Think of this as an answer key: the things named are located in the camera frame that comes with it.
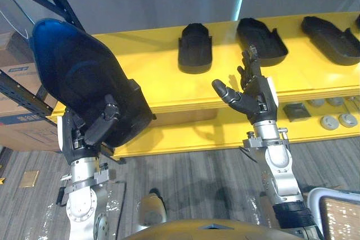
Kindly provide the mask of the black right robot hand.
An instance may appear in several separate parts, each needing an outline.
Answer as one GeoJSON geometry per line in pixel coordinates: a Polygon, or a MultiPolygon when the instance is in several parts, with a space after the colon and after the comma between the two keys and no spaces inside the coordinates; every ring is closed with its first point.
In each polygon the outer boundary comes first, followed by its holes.
{"type": "Polygon", "coordinates": [[[222,101],[237,112],[245,114],[253,125],[261,121],[277,120],[277,102],[275,101],[268,79],[262,75],[257,49],[250,45],[242,52],[243,66],[238,66],[242,91],[226,86],[215,79],[211,85],[222,101]]]}

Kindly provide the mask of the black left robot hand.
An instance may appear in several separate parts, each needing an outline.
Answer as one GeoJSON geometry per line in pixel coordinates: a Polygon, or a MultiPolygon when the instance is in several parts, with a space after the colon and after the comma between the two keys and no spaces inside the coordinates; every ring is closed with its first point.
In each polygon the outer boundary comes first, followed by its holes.
{"type": "Polygon", "coordinates": [[[119,120],[118,104],[112,95],[105,95],[105,107],[97,119],[86,126],[85,121],[72,109],[66,108],[57,121],[59,143],[68,164],[87,157],[98,158],[103,154],[111,158],[114,148],[105,141],[114,131],[119,120]]]}

